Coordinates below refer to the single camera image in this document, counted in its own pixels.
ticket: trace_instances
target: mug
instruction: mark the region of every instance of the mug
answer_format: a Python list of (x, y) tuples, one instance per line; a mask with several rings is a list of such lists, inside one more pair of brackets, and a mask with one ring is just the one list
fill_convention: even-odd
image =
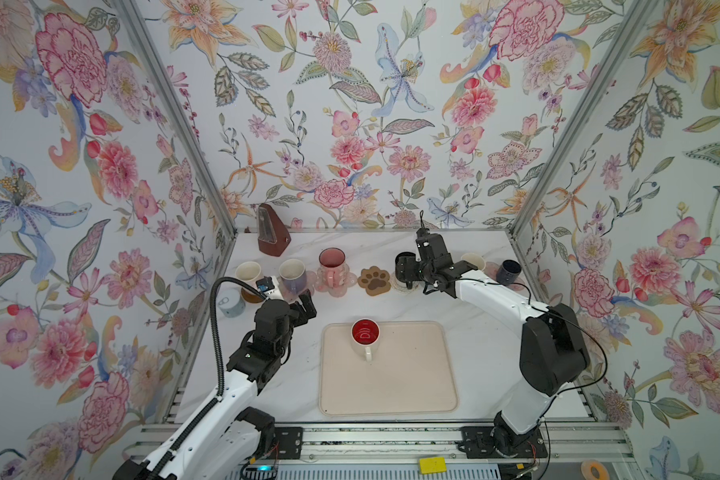
[(480, 272), (485, 270), (485, 260), (483, 260), (483, 257), (477, 254), (464, 254), (461, 256), (461, 259), (469, 262), (472, 265), (475, 265)]
[(373, 354), (378, 350), (380, 333), (378, 323), (370, 319), (360, 319), (352, 325), (352, 348), (366, 362), (372, 361)]
[(322, 265), (322, 281), (328, 288), (343, 286), (347, 279), (347, 268), (345, 264), (346, 255), (340, 249), (326, 248), (320, 253), (320, 265)]
[(291, 258), (280, 265), (278, 270), (282, 279), (282, 286), (289, 293), (298, 296), (307, 288), (307, 268), (304, 262)]
[[(238, 266), (235, 270), (235, 278), (248, 283), (254, 289), (258, 290), (256, 282), (264, 278), (264, 275), (262, 275), (262, 266), (256, 262), (245, 262), (240, 264), (240, 266)], [(246, 302), (248, 303), (261, 303), (264, 301), (244, 288), (240, 289), (240, 293), (242, 294), (242, 298), (246, 299)]]
[(246, 310), (246, 302), (242, 299), (240, 289), (233, 288), (221, 294), (216, 300), (216, 306), (227, 318), (239, 316)]

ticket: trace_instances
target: brown metronome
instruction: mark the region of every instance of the brown metronome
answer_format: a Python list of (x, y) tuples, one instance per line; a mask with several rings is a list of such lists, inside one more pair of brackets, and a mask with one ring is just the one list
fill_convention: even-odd
[(267, 255), (280, 256), (291, 243), (291, 235), (280, 217), (268, 204), (261, 204), (256, 210), (259, 224), (259, 250)]

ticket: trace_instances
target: robotic arm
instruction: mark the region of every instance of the robotic arm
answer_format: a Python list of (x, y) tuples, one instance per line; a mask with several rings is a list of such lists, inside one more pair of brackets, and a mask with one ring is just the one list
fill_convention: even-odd
[(274, 451), (275, 419), (248, 405), (288, 361), (293, 329), (315, 318), (317, 312), (308, 291), (299, 296), (300, 303), (288, 304), (277, 280), (259, 280), (258, 294), (266, 300), (254, 317), (256, 329), (246, 335), (224, 370), (216, 328), (216, 293), (224, 281), (237, 283), (220, 278), (210, 294), (218, 386), (167, 442), (141, 464), (126, 461), (114, 480), (213, 480), (224, 478), (248, 458), (267, 458)]
[(414, 281), (425, 282), (425, 295), (440, 291), (470, 302), (520, 339), (523, 380), (496, 415), (491, 434), (499, 453), (511, 456), (534, 434), (557, 393), (589, 365), (576, 315), (566, 305), (534, 302), (495, 283), (466, 261), (454, 263), (443, 237), (424, 226), (416, 233), (416, 245), (421, 260), (412, 252), (395, 259), (398, 280), (409, 289)]

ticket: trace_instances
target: pink mug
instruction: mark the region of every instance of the pink mug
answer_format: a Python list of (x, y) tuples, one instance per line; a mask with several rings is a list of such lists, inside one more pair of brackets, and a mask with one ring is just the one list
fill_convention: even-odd
[(338, 248), (326, 248), (320, 253), (320, 265), (323, 269), (323, 282), (328, 288), (344, 285), (347, 276), (346, 255)]

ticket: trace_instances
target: beige tray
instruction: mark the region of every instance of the beige tray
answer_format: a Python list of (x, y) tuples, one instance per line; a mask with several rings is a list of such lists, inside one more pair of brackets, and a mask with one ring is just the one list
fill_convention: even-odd
[(458, 395), (443, 327), (380, 322), (373, 362), (352, 349), (351, 323), (322, 332), (320, 411), (327, 416), (452, 412)]

